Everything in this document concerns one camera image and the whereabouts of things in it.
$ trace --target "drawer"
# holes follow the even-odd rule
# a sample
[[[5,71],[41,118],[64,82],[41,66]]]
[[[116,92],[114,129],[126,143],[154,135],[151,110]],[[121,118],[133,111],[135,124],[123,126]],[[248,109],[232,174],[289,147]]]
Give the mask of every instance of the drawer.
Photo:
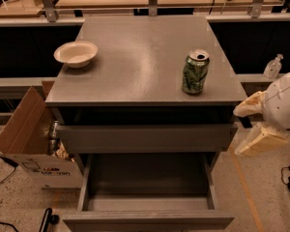
[[[65,125],[226,124],[235,105],[60,107]]]
[[[59,126],[69,153],[218,152],[227,150],[234,124]]]
[[[71,231],[224,229],[206,153],[91,154]]]

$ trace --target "aluminum can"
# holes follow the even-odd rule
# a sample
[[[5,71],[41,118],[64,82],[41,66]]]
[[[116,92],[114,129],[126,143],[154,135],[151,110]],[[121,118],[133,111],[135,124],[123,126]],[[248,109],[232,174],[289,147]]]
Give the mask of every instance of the aluminum can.
[[[194,49],[188,54],[183,70],[184,92],[198,95],[203,91],[209,63],[209,53],[203,49]]]
[[[59,138],[57,127],[58,127],[58,121],[54,121],[51,124],[51,127],[49,129],[49,138],[50,139],[58,139]]]

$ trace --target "black panel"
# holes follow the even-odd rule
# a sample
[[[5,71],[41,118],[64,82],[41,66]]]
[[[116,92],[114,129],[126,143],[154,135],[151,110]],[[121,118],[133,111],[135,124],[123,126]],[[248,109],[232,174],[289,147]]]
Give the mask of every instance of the black panel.
[[[0,77],[57,76],[62,64],[53,53],[72,42],[80,26],[1,27]]]
[[[19,103],[20,100],[0,100],[0,112],[13,112]]]
[[[157,15],[193,15],[194,8],[158,8]],[[148,15],[148,9],[134,9],[134,15]]]
[[[64,107],[66,125],[229,124],[233,106]]]
[[[235,73],[262,73],[278,53],[290,72],[290,21],[219,22],[211,27]]]

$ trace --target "concrete floor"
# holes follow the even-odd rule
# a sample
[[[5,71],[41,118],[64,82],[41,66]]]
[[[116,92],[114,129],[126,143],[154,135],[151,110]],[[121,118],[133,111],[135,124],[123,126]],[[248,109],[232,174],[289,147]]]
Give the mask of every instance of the concrete floor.
[[[238,125],[231,147],[220,155],[213,173],[219,208],[235,216],[224,231],[290,232],[290,190],[280,179],[280,169],[290,164],[290,139],[287,146],[253,158],[235,156],[233,149],[250,131]],[[11,171],[0,160],[0,181]],[[39,231],[47,207],[59,217],[75,213],[78,195],[78,190],[40,189],[18,167],[0,186],[0,221],[12,223],[21,232]],[[14,230],[0,225],[0,231]],[[60,220],[49,231],[70,230]]]

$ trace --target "open drawer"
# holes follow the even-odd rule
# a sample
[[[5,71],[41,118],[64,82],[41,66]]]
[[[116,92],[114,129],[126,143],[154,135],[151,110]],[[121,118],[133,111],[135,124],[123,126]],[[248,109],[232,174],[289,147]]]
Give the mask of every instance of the open drawer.
[[[237,130],[234,124],[59,126],[69,153],[220,152]]]
[[[71,231],[224,229],[206,153],[90,154]]]

